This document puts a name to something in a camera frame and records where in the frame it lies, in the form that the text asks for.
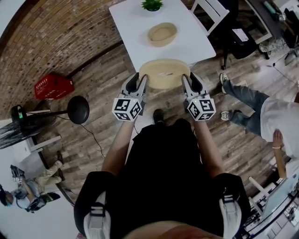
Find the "jeans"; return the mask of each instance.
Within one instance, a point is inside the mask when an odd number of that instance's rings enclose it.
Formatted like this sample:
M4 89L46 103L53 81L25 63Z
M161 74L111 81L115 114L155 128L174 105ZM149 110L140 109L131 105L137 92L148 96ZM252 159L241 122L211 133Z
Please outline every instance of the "jeans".
M261 136L261 109L269 96L246 86L232 85L230 80L223 82L223 88L227 94L245 103L255 111L250 117L240 110L229 111L229 120L245 127L249 132Z

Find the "white sneaker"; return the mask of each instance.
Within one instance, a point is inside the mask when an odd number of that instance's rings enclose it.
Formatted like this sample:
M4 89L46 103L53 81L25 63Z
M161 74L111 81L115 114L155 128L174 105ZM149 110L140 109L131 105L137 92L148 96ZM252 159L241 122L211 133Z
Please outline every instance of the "white sneaker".
M221 119L222 119L223 121L228 121L228 120L229 120L229 118L228 118L228 114L229 114L228 111L223 111L223 112L221 112Z
M227 74L221 73L221 74L220 74L220 82L221 82L221 85L223 85L223 82L226 81L226 80L229 80ZM222 92L223 92L224 94L227 94L227 93L225 92L225 90L224 90L223 87L222 87Z

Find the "white shirt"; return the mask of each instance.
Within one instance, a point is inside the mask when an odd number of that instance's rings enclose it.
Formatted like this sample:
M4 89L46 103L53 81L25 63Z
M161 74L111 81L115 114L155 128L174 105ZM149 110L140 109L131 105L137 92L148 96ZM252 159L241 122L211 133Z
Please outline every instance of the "white shirt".
M299 169L299 104L269 97L261 110L261 135L273 142L275 129L279 129L285 145L285 153L292 158L287 163L287 176Z

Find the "hand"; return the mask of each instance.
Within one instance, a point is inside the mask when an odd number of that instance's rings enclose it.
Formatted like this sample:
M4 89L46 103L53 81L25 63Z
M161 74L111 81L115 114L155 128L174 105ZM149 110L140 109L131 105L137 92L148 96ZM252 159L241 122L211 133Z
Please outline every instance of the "hand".
M279 129L276 129L273 134L273 144L272 146L275 148L279 148L282 146L283 137Z

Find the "wooden bowl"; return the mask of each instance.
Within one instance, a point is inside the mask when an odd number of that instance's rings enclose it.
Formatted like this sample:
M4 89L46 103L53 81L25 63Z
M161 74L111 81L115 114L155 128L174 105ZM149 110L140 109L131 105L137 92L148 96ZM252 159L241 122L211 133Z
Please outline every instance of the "wooden bowl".
M171 89L182 85L182 75L190 76L189 66L182 61L161 59L147 62L139 70L139 78L148 76L148 86Z
M178 33L177 27L169 22L160 23L148 32L148 40L155 47L164 47L170 44Z

